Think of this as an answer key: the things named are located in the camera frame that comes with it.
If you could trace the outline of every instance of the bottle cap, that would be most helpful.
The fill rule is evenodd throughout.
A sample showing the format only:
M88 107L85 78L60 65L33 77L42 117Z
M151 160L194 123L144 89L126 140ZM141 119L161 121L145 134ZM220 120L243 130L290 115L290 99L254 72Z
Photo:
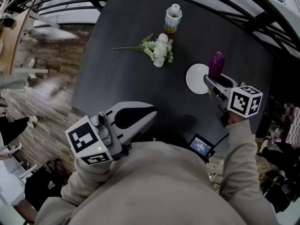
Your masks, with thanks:
M179 9L180 9L180 6L179 6L178 4L176 4L176 3L174 3L174 4L171 6L172 12L177 13L177 12L179 11Z

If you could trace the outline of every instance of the yellow liquid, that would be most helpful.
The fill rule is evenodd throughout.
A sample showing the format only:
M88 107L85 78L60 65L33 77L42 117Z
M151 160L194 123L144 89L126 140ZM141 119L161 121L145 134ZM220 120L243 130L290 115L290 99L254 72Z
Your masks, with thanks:
M170 14L171 17L179 17L177 14Z
M176 28L168 28L165 26L165 32L166 33L174 33L177 31L177 27Z

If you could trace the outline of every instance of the beige sweater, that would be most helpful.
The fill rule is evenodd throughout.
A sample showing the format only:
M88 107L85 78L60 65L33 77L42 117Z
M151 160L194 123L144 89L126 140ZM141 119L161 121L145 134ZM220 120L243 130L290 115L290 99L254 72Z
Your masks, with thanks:
M275 225L259 190L257 150L247 120L230 125L220 195L205 163L163 142L133 144L128 157L87 166L75 160L62 198L48 198L37 225Z

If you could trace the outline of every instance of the white saucer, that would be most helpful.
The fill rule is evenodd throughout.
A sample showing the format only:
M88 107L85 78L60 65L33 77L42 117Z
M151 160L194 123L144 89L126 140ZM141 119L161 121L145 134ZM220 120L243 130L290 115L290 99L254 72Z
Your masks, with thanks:
M196 94L204 94L208 92L208 87L204 83L203 77L208 74L209 67L198 63L189 68L186 75L188 88Z

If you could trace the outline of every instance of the small display screen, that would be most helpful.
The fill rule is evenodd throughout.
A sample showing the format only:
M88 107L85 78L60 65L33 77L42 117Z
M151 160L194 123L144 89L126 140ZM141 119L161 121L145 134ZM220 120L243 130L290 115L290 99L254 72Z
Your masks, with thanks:
M211 149L211 147L209 145L207 145L206 143L204 143L197 137L192 141L190 148L194 149L195 151L197 151L204 157L207 155L207 153Z

